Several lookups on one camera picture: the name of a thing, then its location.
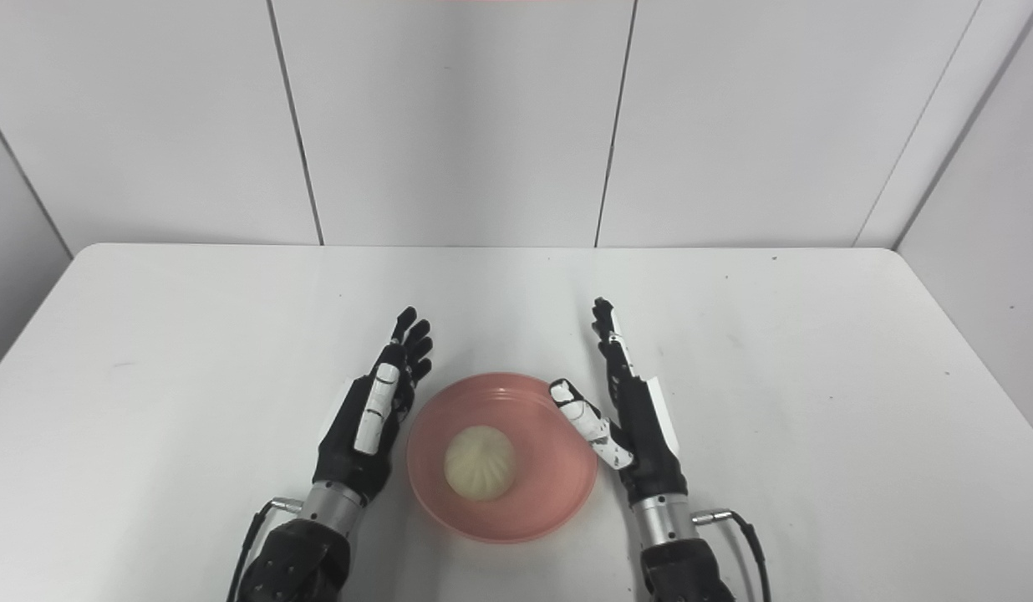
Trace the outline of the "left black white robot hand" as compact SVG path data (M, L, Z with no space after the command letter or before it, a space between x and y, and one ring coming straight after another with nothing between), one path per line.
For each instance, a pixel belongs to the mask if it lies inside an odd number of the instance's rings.
M399 427L412 411L416 389L432 370L429 320L413 306L395 320L388 343L371 369L352 381L336 418L319 442L315 482L336 482L371 503L393 471Z

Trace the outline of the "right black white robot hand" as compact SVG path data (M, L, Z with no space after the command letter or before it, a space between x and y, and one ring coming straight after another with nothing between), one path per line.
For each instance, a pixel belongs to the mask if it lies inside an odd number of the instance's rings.
M552 381L547 394L594 454L618 473L628 504L687 495L687 480L665 437L653 389L635 369L616 309L606 298L596 298L592 312L592 329L607 366L608 397L616 420L611 420L565 378Z

